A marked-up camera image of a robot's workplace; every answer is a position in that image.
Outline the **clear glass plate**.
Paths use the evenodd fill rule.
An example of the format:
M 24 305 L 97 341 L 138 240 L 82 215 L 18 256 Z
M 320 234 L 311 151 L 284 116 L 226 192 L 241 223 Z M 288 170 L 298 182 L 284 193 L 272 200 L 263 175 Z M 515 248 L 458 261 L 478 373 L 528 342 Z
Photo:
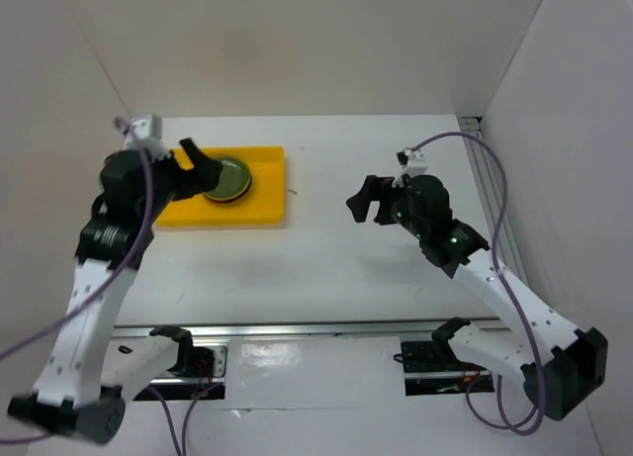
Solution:
M 240 159 L 234 156 L 220 156 L 218 161 L 223 165 L 219 184 L 221 182 L 236 183 L 252 180 L 248 165 Z

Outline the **black plate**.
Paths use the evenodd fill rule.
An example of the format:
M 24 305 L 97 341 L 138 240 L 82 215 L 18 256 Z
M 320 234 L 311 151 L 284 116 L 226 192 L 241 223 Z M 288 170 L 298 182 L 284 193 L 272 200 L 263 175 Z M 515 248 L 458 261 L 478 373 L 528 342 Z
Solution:
M 248 194 L 252 180 L 236 183 L 221 182 L 214 190 L 203 193 L 203 197 L 216 204 L 229 204 L 239 201 Z

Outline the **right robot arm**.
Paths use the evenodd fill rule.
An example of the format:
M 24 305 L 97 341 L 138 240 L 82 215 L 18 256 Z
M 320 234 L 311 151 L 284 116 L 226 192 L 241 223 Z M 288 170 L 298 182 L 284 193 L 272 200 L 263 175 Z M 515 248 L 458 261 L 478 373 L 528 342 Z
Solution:
M 408 231 L 430 264 L 482 299 L 508 329 L 493 333 L 469 319 L 450 319 L 432 334 L 436 365 L 484 367 L 520 386 L 534 406 L 556 421 L 603 384 L 606 337 L 562 317 L 503 264 L 494 264 L 486 239 L 454 218 L 438 178 L 422 174 L 398 183 L 369 175 L 346 205 L 354 221 L 363 223 L 373 202 L 379 205 L 376 224 Z

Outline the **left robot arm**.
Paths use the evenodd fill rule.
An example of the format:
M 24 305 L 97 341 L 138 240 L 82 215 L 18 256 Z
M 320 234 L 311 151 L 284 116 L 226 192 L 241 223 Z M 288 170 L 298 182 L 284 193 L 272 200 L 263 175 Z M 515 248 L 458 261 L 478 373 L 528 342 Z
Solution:
M 91 207 L 75 251 L 74 284 L 51 355 L 31 391 L 14 396 L 7 414 L 46 435 L 105 445 L 118 432 L 126 405 L 162 374 L 177 377 L 213 370 L 211 351 L 197 347 L 189 330 L 152 329 L 114 366 L 104 366 L 122 303 L 153 240 L 152 225 L 173 201 L 210 192 L 222 164 L 185 138 L 192 163 L 184 169 L 173 151 L 150 150 L 136 140 L 104 162 L 102 192 Z

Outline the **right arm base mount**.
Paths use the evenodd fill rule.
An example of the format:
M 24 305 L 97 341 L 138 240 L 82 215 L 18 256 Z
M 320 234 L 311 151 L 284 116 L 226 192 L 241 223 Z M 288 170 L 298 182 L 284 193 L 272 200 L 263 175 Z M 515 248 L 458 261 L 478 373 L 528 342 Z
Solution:
M 402 341 L 393 359 L 402 366 L 407 397 L 492 393 L 494 384 L 488 370 L 454 358 L 443 357 L 430 340 Z

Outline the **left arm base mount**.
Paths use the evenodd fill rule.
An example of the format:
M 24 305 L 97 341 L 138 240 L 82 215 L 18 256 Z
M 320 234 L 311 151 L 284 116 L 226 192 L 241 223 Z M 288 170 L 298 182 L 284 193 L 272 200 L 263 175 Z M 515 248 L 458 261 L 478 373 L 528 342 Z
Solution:
M 153 379 L 153 388 L 165 401 L 223 400 L 226 395 L 227 347 L 212 344 L 195 348 L 193 362 L 183 372 L 166 372 Z

